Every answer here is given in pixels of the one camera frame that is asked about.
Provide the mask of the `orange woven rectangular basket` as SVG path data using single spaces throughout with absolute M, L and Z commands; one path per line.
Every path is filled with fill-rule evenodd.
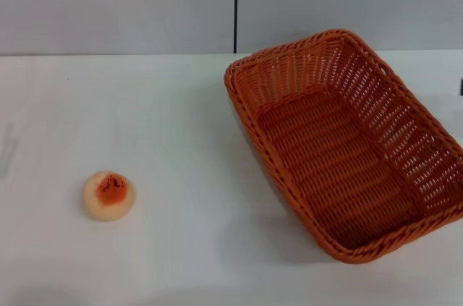
M 353 32 L 253 53 L 224 84 L 267 172 L 332 258 L 369 263 L 463 218 L 463 148 Z

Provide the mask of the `round bun with orange centre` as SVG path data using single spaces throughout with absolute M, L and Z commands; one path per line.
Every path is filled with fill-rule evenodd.
M 112 171 L 92 175 L 82 189 L 85 212 L 97 221 L 117 221 L 126 216 L 136 200 L 132 182 Z

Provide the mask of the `black vertical wall strip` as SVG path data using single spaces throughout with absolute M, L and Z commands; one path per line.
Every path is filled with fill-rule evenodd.
M 238 42 L 238 1 L 234 0 L 233 53 L 237 54 Z

